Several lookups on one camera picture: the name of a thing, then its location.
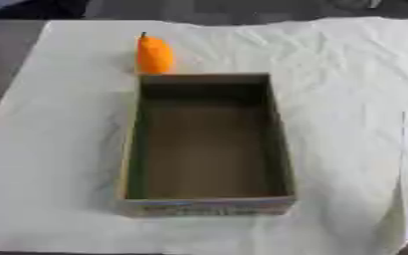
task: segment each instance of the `open box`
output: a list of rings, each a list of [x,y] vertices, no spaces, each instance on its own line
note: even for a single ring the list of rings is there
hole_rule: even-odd
[[[141,76],[117,206],[129,216],[282,214],[293,171],[268,75]]]

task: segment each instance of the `white paper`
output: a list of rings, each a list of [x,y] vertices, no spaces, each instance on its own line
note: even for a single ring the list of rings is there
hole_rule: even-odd
[[[287,215],[113,213],[143,31],[173,47],[174,73],[272,75],[297,177]],[[0,250],[383,255],[406,242],[408,20],[53,21],[0,103]]]

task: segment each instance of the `cardboard box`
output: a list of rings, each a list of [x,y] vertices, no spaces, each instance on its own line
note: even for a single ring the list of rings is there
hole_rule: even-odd
[[[268,75],[139,81],[117,188],[122,214],[282,214],[295,202]]]

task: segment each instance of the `white sheet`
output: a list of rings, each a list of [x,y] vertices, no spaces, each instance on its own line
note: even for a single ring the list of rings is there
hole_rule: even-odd
[[[297,175],[287,215],[113,214],[142,31],[174,48],[176,73],[271,73]],[[0,250],[379,255],[407,241],[408,20],[53,21],[0,104]]]

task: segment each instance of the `floor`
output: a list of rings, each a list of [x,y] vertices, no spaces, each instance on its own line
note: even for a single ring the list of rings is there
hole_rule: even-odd
[[[125,0],[92,0],[87,18],[154,19],[202,25],[264,24],[322,17],[408,18],[408,0],[383,0],[373,10],[334,7],[332,2],[339,1],[345,0],[144,0],[137,4]]]

